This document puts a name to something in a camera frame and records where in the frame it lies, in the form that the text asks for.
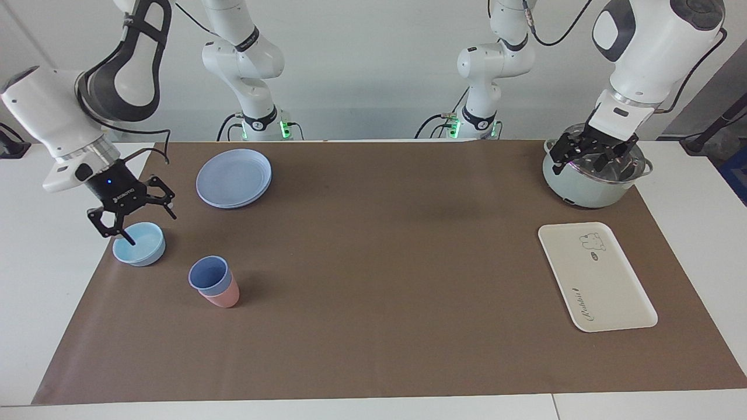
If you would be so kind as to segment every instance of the pot handle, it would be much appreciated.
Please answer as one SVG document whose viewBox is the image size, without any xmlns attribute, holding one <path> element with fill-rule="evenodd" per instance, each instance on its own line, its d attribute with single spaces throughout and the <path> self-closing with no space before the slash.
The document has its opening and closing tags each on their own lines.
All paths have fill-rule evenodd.
<svg viewBox="0 0 747 420">
<path fill-rule="evenodd" d="M 643 158 L 643 160 L 646 162 L 646 169 L 648 169 L 648 171 L 644 169 L 641 177 L 651 175 L 651 173 L 654 172 L 654 164 L 652 164 L 651 161 L 649 161 L 647 158 Z"/>
</svg>

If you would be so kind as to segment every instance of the white table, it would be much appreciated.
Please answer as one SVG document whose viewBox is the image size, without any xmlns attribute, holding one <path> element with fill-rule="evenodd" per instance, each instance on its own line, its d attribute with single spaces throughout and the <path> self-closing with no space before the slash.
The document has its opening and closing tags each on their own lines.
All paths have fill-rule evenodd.
<svg viewBox="0 0 747 420">
<path fill-rule="evenodd" d="M 120 144 L 126 155 L 150 144 Z M 747 208 L 705 158 L 644 143 L 638 183 L 655 220 L 743 370 L 747 369 Z M 130 168 L 139 173 L 145 156 Z M 33 146 L 0 161 L 0 405 L 29 404 L 106 248 L 85 217 L 86 188 L 47 194 L 52 159 Z M 179 198 L 175 200 L 179 210 Z M 747 391 L 467 398 L 231 401 L 4 407 L 2 419 L 744 419 Z"/>
</svg>

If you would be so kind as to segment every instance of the white tray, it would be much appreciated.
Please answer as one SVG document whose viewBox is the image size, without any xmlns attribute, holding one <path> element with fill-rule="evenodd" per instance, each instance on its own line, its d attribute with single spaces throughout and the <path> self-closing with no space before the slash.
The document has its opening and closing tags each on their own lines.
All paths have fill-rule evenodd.
<svg viewBox="0 0 747 420">
<path fill-rule="evenodd" d="M 653 327 L 659 317 L 612 230 L 603 223 L 539 229 L 565 305 L 585 333 Z"/>
</svg>

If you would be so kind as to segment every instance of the pink cup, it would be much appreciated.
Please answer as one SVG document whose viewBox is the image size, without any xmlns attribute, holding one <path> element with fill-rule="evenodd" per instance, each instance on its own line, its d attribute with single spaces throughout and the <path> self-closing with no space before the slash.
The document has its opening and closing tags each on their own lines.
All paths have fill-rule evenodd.
<svg viewBox="0 0 747 420">
<path fill-rule="evenodd" d="M 214 304 L 215 306 L 219 306 L 221 308 L 230 308 L 231 306 L 234 306 L 238 302 L 239 293 L 238 293 L 238 284 L 236 284 L 236 279 L 233 278 L 233 274 L 231 275 L 231 284 L 229 284 L 229 287 L 226 289 L 225 292 L 221 294 L 216 294 L 215 296 L 208 296 L 207 294 L 204 294 L 200 292 L 200 294 L 210 301 L 210 303 Z"/>
</svg>

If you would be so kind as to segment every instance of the cartoon bear print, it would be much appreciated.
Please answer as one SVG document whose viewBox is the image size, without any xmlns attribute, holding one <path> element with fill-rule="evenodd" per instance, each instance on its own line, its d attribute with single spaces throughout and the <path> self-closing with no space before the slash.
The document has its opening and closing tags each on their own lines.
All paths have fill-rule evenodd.
<svg viewBox="0 0 747 420">
<path fill-rule="evenodd" d="M 583 247 L 587 250 L 606 251 L 607 247 L 604 246 L 602 238 L 599 237 L 598 233 L 589 233 L 588 235 L 579 238 Z"/>
</svg>

